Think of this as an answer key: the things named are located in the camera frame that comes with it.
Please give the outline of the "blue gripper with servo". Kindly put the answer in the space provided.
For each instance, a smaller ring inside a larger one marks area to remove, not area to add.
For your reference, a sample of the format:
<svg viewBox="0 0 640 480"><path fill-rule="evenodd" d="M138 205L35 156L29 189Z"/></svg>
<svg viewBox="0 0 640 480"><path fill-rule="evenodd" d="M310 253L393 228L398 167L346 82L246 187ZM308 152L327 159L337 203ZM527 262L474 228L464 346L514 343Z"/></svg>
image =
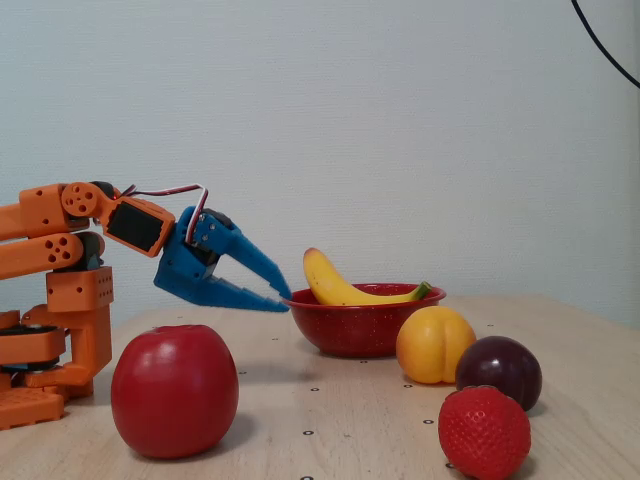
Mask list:
<svg viewBox="0 0 640 480"><path fill-rule="evenodd" d="M186 242L195 207L187 207L164 245L154 285L196 305L284 313L289 307L213 276L223 256L257 274L282 300L291 290L280 268L257 248L224 214L200 214L194 224L193 245Z"/></svg>

